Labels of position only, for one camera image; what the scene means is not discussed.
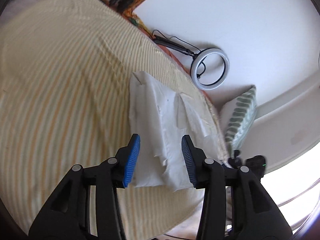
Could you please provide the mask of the white shirt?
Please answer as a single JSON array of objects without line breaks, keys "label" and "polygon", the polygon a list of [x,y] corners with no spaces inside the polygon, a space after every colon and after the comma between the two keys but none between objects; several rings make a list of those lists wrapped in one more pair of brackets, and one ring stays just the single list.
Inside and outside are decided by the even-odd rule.
[{"label": "white shirt", "polygon": [[146,72],[131,75],[129,121],[131,132],[140,136],[135,187],[191,187],[181,148],[184,135],[207,157],[228,158],[219,124],[204,98],[176,92]]}]

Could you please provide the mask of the green white striped cushion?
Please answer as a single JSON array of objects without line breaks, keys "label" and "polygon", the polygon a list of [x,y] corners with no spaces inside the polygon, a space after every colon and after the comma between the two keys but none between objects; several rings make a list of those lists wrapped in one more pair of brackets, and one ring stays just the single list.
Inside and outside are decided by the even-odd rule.
[{"label": "green white striped cushion", "polygon": [[231,158],[240,150],[257,114],[257,89],[248,91],[224,104],[220,112],[220,127]]}]

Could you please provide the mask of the yellow striped garment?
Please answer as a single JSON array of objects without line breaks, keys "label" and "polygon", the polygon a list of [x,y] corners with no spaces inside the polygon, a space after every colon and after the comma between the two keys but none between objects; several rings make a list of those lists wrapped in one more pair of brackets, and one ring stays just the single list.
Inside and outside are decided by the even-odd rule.
[{"label": "yellow striped garment", "polygon": [[174,91],[225,155],[215,108],[186,72],[99,0],[42,0],[1,28],[1,200],[28,232],[76,163],[98,165],[125,146],[129,84],[145,71]]}]

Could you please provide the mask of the colourful orange scarf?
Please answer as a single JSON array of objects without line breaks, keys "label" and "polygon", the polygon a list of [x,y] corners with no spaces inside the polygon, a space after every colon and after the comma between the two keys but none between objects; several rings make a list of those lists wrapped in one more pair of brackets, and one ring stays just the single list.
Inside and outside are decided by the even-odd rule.
[{"label": "colourful orange scarf", "polygon": [[145,1],[146,0],[132,0],[128,5],[125,5],[124,10],[120,14],[139,29],[151,34],[151,31],[149,31],[139,16],[134,13],[134,11]]}]

